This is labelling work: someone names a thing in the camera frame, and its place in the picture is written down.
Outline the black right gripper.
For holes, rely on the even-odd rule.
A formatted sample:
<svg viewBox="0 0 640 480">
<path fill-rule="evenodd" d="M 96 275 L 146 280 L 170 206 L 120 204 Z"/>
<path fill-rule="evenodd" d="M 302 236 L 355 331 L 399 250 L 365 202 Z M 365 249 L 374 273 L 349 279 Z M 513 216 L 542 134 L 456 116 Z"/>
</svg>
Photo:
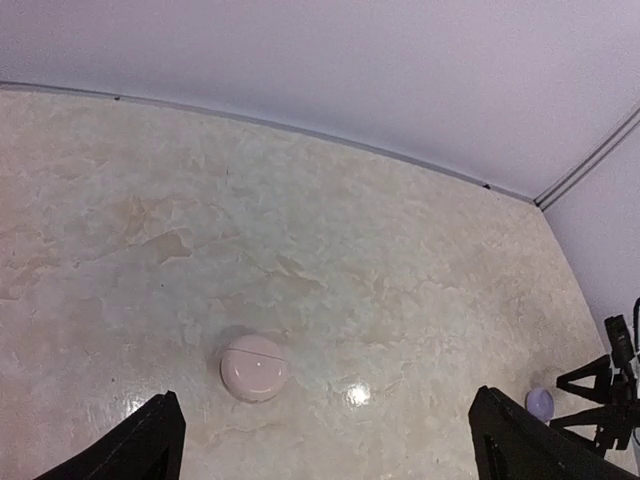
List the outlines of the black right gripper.
<svg viewBox="0 0 640 480">
<path fill-rule="evenodd" d="M 591 387 L 576 381 L 593 378 Z M 560 375 L 556 387 L 581 398 L 606 398 L 604 407 L 596 407 L 550 421 L 550 428 L 567 438 L 597 443 L 599 450 L 626 450 L 631 440 L 638 443 L 635 431 L 639 427 L 638 382 L 631 369 L 621 369 L 613 375 L 609 355 Z M 572 427 L 595 428 L 592 438 L 579 435 Z"/>
</svg>

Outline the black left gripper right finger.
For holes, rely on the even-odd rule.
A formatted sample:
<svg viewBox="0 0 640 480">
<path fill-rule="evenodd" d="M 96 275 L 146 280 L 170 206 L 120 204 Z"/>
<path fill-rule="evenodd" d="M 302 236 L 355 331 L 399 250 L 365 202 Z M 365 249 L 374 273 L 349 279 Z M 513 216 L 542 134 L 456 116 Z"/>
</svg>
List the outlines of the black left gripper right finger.
<svg viewBox="0 0 640 480">
<path fill-rule="evenodd" d="M 468 418 L 481 480 L 635 477 L 553 431 L 497 388 L 478 389 Z"/>
</svg>

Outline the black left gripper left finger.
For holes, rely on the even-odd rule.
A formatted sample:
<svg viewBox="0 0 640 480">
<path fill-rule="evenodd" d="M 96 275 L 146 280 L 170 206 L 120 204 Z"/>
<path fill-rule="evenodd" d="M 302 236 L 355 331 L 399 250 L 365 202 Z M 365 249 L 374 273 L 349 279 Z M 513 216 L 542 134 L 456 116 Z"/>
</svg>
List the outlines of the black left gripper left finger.
<svg viewBox="0 0 640 480">
<path fill-rule="evenodd" d="M 94 444 L 38 478 L 177 480 L 185 433 L 176 394 L 156 394 Z"/>
</svg>

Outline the pink earbud charging case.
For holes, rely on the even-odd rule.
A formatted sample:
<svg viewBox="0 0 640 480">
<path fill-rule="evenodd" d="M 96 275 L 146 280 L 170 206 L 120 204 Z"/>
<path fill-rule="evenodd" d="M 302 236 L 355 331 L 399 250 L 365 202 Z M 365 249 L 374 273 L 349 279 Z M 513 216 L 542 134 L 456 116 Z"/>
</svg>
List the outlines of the pink earbud charging case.
<svg viewBox="0 0 640 480">
<path fill-rule="evenodd" d="M 289 363 L 282 349 L 270 339 L 248 334 L 235 338 L 220 358 L 221 380 L 236 399 L 262 403 L 285 386 Z"/>
</svg>

